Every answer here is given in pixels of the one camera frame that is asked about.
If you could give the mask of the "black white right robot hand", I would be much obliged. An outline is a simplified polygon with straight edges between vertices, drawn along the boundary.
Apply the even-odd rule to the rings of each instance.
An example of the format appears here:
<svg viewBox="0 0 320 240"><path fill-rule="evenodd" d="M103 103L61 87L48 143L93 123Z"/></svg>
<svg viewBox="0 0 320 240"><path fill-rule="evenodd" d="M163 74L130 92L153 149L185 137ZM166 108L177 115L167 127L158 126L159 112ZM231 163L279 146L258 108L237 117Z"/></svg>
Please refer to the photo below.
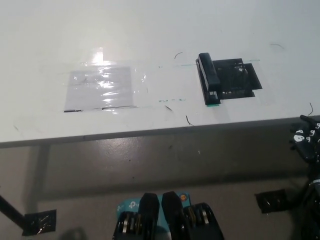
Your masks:
<svg viewBox="0 0 320 240"><path fill-rule="evenodd" d="M300 115L302 122L293 124L289 141L292 150L296 150L300 157L308 164L320 159L320 122L310 116Z"/></svg>

